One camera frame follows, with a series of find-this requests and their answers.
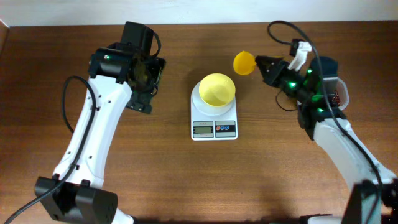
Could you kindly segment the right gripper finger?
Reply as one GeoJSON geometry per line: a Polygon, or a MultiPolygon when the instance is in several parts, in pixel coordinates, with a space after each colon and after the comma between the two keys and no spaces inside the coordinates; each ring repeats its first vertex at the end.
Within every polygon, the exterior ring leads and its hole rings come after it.
{"type": "Polygon", "coordinates": [[[265,55],[258,55],[255,58],[255,62],[257,63],[258,66],[263,65],[263,66],[273,66],[277,65],[280,61],[283,61],[283,57],[269,57],[265,55]]]}
{"type": "Polygon", "coordinates": [[[264,65],[259,63],[257,66],[261,72],[265,84],[269,86],[279,85],[280,74],[285,68],[284,65],[272,65],[272,64],[264,65]]]}

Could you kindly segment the yellow measuring scoop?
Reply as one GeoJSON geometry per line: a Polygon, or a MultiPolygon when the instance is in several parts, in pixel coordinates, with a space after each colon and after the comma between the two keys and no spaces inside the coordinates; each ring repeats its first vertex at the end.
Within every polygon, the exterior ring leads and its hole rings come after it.
{"type": "Polygon", "coordinates": [[[252,53],[242,51],[238,53],[233,60],[233,69],[238,75],[250,75],[257,66],[252,53]]]}

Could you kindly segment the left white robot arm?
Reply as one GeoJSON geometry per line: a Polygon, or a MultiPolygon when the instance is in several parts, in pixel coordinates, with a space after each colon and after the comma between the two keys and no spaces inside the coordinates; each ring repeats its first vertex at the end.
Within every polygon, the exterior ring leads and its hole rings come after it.
{"type": "Polygon", "coordinates": [[[72,139],[51,178],[39,177],[36,196],[49,216],[66,223],[134,223],[118,208],[116,193],[103,190],[106,160],[125,109],[150,114],[165,60],[151,54],[159,36],[126,22],[119,42],[90,57],[85,102],[72,139]]]}

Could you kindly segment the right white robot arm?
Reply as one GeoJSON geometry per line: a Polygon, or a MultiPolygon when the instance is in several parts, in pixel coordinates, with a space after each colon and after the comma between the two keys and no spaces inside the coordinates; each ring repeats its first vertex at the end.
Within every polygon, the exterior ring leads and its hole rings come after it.
{"type": "Polygon", "coordinates": [[[267,85],[298,101],[300,127],[329,155],[351,191],[342,216],[305,215],[299,222],[397,223],[397,176],[370,153],[333,101],[338,62],[315,58],[305,76],[279,57],[257,56],[255,62],[267,85]]]}

